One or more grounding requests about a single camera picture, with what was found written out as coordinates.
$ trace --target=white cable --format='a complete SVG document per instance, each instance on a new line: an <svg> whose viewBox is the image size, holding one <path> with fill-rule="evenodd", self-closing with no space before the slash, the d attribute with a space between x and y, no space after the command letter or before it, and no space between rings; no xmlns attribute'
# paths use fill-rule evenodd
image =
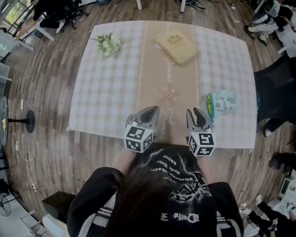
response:
<svg viewBox="0 0 296 237"><path fill-rule="evenodd" d="M33 184L37 184L37 178L32 170L32 167L35 166L35 154L36 154L36 150L35 150L35 145L33 140L28 137L27 139L25 139L25 141L27 141L27 143L25 142L25 149L22 150L21 147L18 144L15 144L16 148L17 148L17 169L18 169L18 175L19 174L19 160L18 160L18 152L20 154L20 157L26 162L26 173L29 176L31 182ZM33 144L33 148L34 148L34 154L32 154L32 152L30 151L30 146L29 146L29 142L32 142Z"/></svg>

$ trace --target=fan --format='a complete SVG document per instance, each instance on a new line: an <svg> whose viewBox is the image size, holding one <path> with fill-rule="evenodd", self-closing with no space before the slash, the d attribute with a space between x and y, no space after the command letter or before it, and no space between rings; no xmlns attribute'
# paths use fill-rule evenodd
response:
<svg viewBox="0 0 296 237"><path fill-rule="evenodd" d="M0 215L8 217L11 213L11 208L7 198L0 194Z"/></svg>

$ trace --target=black pants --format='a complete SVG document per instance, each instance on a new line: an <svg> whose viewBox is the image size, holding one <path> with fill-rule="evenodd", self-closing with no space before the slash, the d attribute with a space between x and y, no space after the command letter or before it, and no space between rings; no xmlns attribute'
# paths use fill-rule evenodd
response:
<svg viewBox="0 0 296 237"><path fill-rule="evenodd" d="M49 17L46 17L43 21L40 23L40 27L42 28L59 28L60 23L59 20L62 20L60 17L56 16L56 14L51 15Z"/></svg>
<svg viewBox="0 0 296 237"><path fill-rule="evenodd" d="M275 156L278 159L278 163L290 166L296 170L296 154L294 153L277 153Z"/></svg>
<svg viewBox="0 0 296 237"><path fill-rule="evenodd" d="M260 216L258 216L255 212L251 212L249 214L249 218L252 222L254 222L267 236L269 236L270 230L268 227L272 225L272 221L277 219L277 231L276 236L281 236L283 231L286 231L286 227L289 225L289 220L286 216L281 213L272 210L270 206L268 206L265 202L261 202L258 207L261 211L263 211L269 220L263 220Z"/></svg>
<svg viewBox="0 0 296 237"><path fill-rule="evenodd" d="M287 122L287 120L271 118L265 125L265 128L267 128L271 132L274 132L276 129L282 126L285 122Z"/></svg>

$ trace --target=hand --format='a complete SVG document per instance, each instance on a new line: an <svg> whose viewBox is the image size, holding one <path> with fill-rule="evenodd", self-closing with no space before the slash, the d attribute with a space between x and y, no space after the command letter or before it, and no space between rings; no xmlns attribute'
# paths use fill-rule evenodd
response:
<svg viewBox="0 0 296 237"><path fill-rule="evenodd" d="M292 29L292 31L294 31L296 33L296 25L292 25L291 29Z"/></svg>

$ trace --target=table runner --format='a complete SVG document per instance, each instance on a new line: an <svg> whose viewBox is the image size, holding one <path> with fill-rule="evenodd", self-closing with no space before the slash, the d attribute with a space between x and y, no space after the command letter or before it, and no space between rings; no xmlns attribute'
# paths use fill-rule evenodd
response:
<svg viewBox="0 0 296 237"><path fill-rule="evenodd" d="M181 31L198 46L197 57L185 65L173 64L173 60L152 40L161 30L168 29ZM154 21L97 25L90 38L110 32L118 37L133 37L133 41L125 44L118 54L104 60L96 47L97 42L88 41L75 83L68 129L122 138L127 117L153 104L166 112L171 112L170 108L174 110L172 119L165 120L164 116L159 119L158 126L165 124L166 133L161 141L164 127L157 128L159 141L186 144L186 109L197 106L206 112L206 94L228 89L238 94L240 108L215 120L217 147L254 148L256 90L244 41L203 27ZM162 66L158 65L162 76L153 67L160 62L153 55L157 60L162 58ZM183 69L186 75L180 76ZM183 85L188 81L190 88ZM173 95L169 101L165 97L168 92Z"/></svg>

